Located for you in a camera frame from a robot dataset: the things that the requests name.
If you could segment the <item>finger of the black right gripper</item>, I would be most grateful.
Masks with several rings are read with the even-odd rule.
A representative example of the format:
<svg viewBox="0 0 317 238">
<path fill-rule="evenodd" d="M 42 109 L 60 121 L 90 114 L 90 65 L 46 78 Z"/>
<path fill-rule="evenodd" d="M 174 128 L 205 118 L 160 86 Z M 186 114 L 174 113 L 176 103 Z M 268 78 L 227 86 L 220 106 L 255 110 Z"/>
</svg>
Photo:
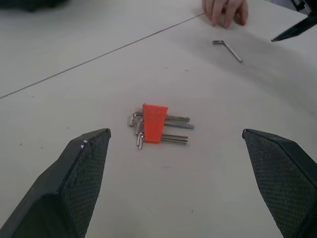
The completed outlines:
<svg viewBox="0 0 317 238">
<path fill-rule="evenodd" d="M 315 25 L 317 25 L 317 15 L 309 15 L 307 18 L 303 19 L 299 23 L 295 24 L 294 26 L 290 27 L 286 31 L 273 38 L 271 41 L 278 42 L 299 36 Z"/>
</svg>

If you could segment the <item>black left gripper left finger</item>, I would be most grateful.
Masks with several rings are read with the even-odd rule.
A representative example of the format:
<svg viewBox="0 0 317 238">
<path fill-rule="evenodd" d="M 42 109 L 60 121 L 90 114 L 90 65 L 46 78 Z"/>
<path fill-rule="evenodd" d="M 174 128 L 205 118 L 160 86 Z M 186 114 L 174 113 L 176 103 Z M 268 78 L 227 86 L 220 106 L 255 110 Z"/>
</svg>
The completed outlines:
<svg viewBox="0 0 317 238">
<path fill-rule="evenodd" d="M 99 197 L 111 132 L 71 140 L 38 176 L 0 229 L 0 238 L 85 238 Z"/>
</svg>

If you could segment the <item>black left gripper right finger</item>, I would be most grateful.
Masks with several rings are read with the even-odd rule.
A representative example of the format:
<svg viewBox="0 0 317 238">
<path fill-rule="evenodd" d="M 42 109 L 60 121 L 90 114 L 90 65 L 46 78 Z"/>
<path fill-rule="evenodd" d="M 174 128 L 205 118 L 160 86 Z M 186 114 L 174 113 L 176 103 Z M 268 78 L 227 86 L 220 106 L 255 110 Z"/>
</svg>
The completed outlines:
<svg viewBox="0 0 317 238">
<path fill-rule="evenodd" d="M 284 238 L 317 238 L 317 163 L 294 141 L 243 130 L 260 194 Z"/>
</svg>

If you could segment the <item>orange hex key holder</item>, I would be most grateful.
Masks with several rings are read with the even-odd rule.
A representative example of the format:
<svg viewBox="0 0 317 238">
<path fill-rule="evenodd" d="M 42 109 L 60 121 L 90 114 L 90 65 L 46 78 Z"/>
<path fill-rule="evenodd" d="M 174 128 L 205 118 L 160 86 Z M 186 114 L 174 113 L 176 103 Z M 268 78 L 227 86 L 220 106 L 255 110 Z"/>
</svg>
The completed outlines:
<svg viewBox="0 0 317 238">
<path fill-rule="evenodd" d="M 160 143 L 167 116 L 168 107 L 143 104 L 143 121 L 145 141 Z"/>
</svg>

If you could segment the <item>person's bare hand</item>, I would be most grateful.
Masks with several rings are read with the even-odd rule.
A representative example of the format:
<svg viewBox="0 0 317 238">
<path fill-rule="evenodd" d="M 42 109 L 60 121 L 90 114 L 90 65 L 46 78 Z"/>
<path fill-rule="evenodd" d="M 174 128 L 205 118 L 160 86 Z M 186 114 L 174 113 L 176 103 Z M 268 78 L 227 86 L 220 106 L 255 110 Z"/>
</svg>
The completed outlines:
<svg viewBox="0 0 317 238">
<path fill-rule="evenodd" d="M 212 26 L 224 28 L 233 21 L 245 26 L 249 16 L 247 0 L 202 0 L 202 9 Z"/>
</svg>

